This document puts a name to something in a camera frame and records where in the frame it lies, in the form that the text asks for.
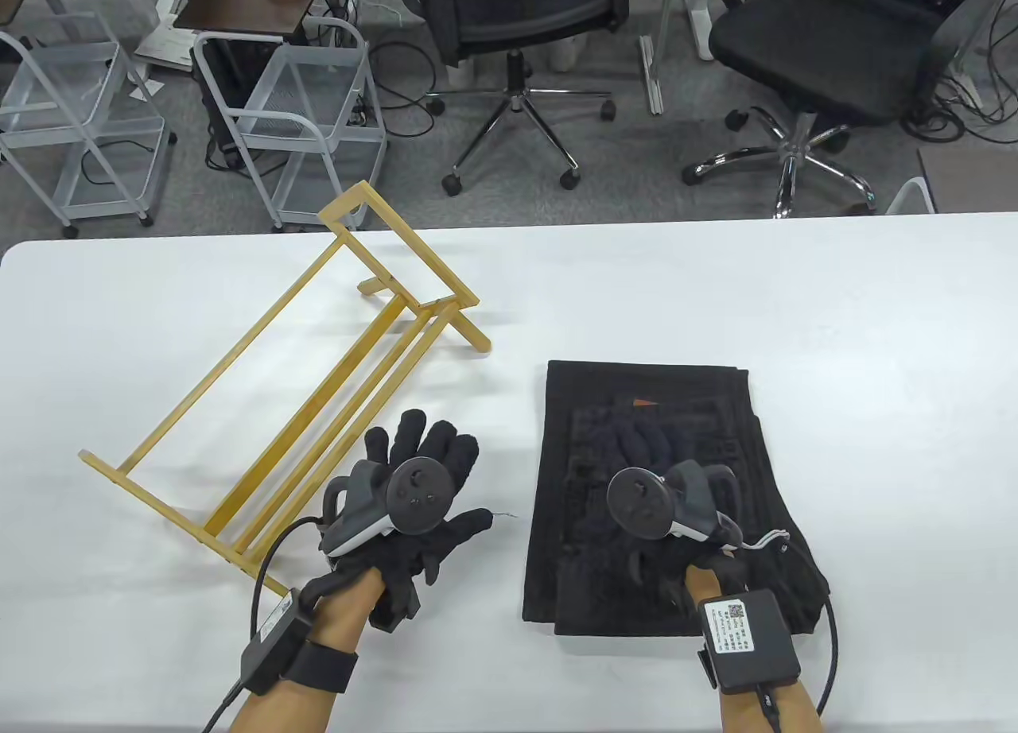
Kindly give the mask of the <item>person's left hand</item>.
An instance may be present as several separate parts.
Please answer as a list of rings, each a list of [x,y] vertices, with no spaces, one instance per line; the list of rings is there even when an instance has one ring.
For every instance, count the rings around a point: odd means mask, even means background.
[[[363,442],[366,457],[324,489],[319,548],[330,571],[309,581],[301,603],[317,606],[378,571],[384,591],[367,622],[389,634],[418,613],[415,577],[435,583],[444,559],[487,532],[494,515],[487,508],[450,514],[479,457],[476,438],[455,425],[408,409],[393,436],[374,427]]]

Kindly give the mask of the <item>person's right hand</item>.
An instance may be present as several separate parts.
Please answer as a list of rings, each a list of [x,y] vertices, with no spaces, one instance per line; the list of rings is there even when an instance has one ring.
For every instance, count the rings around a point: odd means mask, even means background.
[[[692,458],[690,439],[673,422],[630,414],[615,417],[610,434],[606,502],[631,537],[633,580],[676,605],[748,590],[748,570],[735,556],[744,537],[734,471]]]

